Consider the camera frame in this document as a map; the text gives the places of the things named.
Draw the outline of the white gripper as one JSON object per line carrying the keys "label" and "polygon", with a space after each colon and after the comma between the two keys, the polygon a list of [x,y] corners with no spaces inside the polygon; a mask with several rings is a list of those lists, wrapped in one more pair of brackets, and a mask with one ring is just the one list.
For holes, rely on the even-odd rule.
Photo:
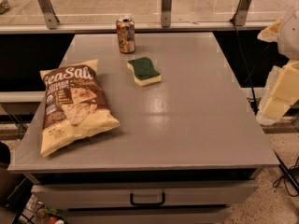
{"label": "white gripper", "polygon": [[284,18],[262,29],[257,38],[278,42],[278,52],[290,59],[283,67],[273,66],[258,106],[256,120],[272,125],[299,100],[299,9],[289,10]]}

